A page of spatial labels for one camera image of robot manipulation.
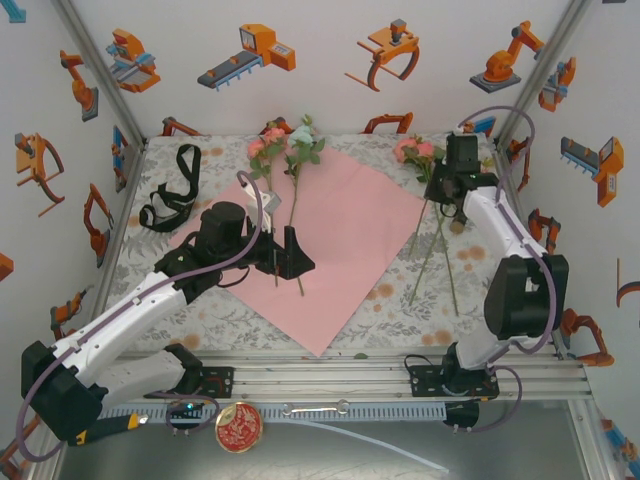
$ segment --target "pink paper sheet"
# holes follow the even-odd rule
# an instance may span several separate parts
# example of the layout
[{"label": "pink paper sheet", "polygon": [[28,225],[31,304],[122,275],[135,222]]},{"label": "pink paper sheet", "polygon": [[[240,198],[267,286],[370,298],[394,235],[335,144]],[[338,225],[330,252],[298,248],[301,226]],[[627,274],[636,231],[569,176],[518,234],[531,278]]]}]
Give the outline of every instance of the pink paper sheet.
[{"label": "pink paper sheet", "polygon": [[[404,246],[423,203],[383,173],[337,150],[327,147],[320,157],[320,165],[305,164],[302,169],[293,219],[300,247],[316,263],[315,270],[301,277],[305,296],[296,280],[279,279],[276,287],[273,276],[255,269],[242,284],[229,289],[316,356],[322,355]],[[282,200],[274,225],[282,246],[293,202],[285,168],[284,160],[274,162],[273,187]],[[258,184],[266,190],[264,180]],[[212,204],[223,200],[244,206],[248,197],[234,182]],[[198,215],[169,243],[178,246],[199,228]],[[225,272],[225,283],[240,275]]]}]

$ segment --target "coin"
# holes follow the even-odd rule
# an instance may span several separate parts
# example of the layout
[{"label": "coin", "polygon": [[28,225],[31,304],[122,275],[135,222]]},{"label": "coin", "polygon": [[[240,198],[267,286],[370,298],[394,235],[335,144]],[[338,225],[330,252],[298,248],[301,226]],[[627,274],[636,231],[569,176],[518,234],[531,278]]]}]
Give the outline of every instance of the coin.
[{"label": "coin", "polygon": [[248,403],[238,402],[220,412],[216,420],[216,438],[227,452],[243,453],[262,436],[260,412]]}]

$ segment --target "table surface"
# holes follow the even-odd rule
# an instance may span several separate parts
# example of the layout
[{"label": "table surface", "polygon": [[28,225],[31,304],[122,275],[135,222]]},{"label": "table surface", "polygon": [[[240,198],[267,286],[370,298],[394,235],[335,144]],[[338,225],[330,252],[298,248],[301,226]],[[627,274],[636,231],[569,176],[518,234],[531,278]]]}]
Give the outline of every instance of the table surface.
[{"label": "table surface", "polygon": [[[414,167],[399,164],[393,148],[401,135],[329,135],[327,146],[388,175],[407,191],[422,196],[424,184],[416,180]],[[240,169],[249,169],[247,145],[255,135],[157,137],[149,142],[140,182],[128,221],[107,306],[112,306],[138,285],[168,250],[173,233],[157,233],[140,226],[138,212],[159,184],[186,193],[188,183],[176,165],[178,147],[184,143],[202,150],[200,193],[192,217],[235,180]],[[440,147],[445,134],[423,135]],[[480,159],[491,159],[492,149],[479,137]],[[446,267],[445,251],[438,241],[427,263],[416,299],[409,305],[425,254],[434,239],[437,221],[433,209],[425,215],[414,252],[407,244],[387,268],[376,287],[329,349],[368,349],[449,345],[484,321],[482,306],[497,262],[469,222],[462,234],[443,225],[452,265],[459,315],[455,314]],[[179,313],[167,317],[137,339],[129,351],[157,351],[171,342],[182,342],[192,351],[293,350],[299,345],[255,313],[230,292],[212,288]]]}]

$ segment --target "white wall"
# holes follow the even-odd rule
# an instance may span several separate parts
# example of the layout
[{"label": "white wall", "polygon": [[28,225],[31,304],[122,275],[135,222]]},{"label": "white wall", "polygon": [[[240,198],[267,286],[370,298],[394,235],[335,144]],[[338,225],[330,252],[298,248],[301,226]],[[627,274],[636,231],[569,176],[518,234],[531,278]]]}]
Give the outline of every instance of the white wall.
[{"label": "white wall", "polygon": [[[20,356],[36,340],[53,343],[49,310],[63,305],[101,273],[89,245],[82,216],[89,182],[102,193],[114,217],[120,215],[125,191],[115,193],[111,136],[116,117],[104,95],[97,118],[83,123],[73,98],[71,76],[60,65],[60,49],[78,53],[50,2],[20,0],[27,11],[24,24],[9,24],[0,11],[0,252],[15,271],[0,282],[0,448],[13,438],[20,397]],[[81,66],[89,86],[96,82]],[[50,182],[65,200],[38,218],[49,200],[35,182],[21,187],[16,173],[14,134],[40,133],[57,149],[65,172]],[[45,155],[48,173],[53,160]],[[107,228],[94,209],[94,225]],[[95,289],[83,302],[72,325],[87,320]]]},{"label": "white wall", "polygon": [[[521,193],[525,212],[539,207],[562,224],[557,253],[569,260],[566,307],[591,315],[604,332],[615,364],[588,368],[589,381],[603,413],[632,441],[640,442],[640,298],[629,294],[616,307],[616,258],[622,260],[622,283],[640,280],[640,136],[637,115],[637,23],[640,3],[603,5],[594,2],[562,59],[577,59],[569,96],[555,113],[535,105],[530,113],[538,129],[531,159],[531,180]],[[518,139],[527,135],[521,126]],[[618,194],[606,207],[596,203],[596,184],[588,174],[560,159],[560,139],[573,138],[595,151],[611,136],[625,150],[618,174]],[[520,172],[515,172],[519,179]],[[572,339],[577,355],[595,351],[587,332]]]},{"label": "white wall", "polygon": [[[254,133],[278,115],[297,124],[304,112],[325,132],[357,132],[374,116],[413,111],[411,131],[440,132],[477,109],[515,102],[524,81],[489,95],[469,83],[469,77],[484,71],[490,55],[508,47],[511,29],[524,20],[546,41],[568,2],[74,3],[100,48],[112,42],[115,28],[122,28],[157,58],[160,83],[142,93],[123,91],[144,134],[154,136],[170,115],[202,133],[225,134]],[[421,56],[411,76],[402,82],[380,71],[379,93],[347,78],[344,72],[366,78],[369,69],[371,54],[356,42],[397,18],[420,37]],[[199,85],[200,75],[241,50],[238,28],[245,23],[274,29],[278,41],[295,49],[297,68],[258,69],[219,92]],[[525,47],[515,72],[526,79],[534,64]]]}]

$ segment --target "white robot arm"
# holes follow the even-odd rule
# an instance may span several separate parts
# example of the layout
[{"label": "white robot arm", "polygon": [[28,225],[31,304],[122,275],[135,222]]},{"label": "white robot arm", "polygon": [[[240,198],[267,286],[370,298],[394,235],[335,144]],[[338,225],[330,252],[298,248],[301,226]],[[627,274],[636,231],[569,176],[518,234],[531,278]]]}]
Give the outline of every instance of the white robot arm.
[{"label": "white robot arm", "polygon": [[449,135],[446,157],[436,162],[425,197],[455,205],[456,218],[471,219],[500,259],[484,302],[485,322],[452,345],[443,359],[451,392],[471,390],[484,380],[487,365],[511,345],[523,350],[539,345],[560,324],[568,264],[538,245],[498,193],[497,177],[481,172],[477,137]]},{"label": "white robot arm", "polygon": [[116,305],[49,348],[35,342],[25,349],[25,403],[59,439],[75,438],[103,409],[128,400],[158,391],[193,394],[198,389],[202,363],[179,344],[142,360],[113,362],[155,322],[213,286],[231,286],[222,283],[224,271],[246,270],[242,281],[254,266],[290,280],[315,268],[298,245],[293,227],[284,228],[284,248],[275,242],[270,217],[279,204],[277,196],[260,192],[255,183],[243,182],[243,188],[252,199],[249,216],[234,203],[214,204],[202,213],[200,230],[167,252],[154,271]]}]

